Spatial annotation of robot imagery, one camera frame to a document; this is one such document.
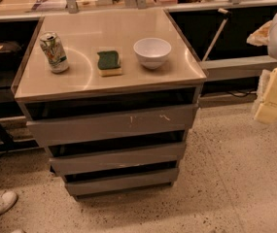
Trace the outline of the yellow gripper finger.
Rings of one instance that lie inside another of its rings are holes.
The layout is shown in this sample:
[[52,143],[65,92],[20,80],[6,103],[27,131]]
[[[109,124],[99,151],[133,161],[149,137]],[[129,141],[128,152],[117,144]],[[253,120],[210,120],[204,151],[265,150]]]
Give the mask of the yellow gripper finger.
[[254,103],[254,120],[270,124],[277,120],[277,68],[272,72],[263,70],[260,75]]

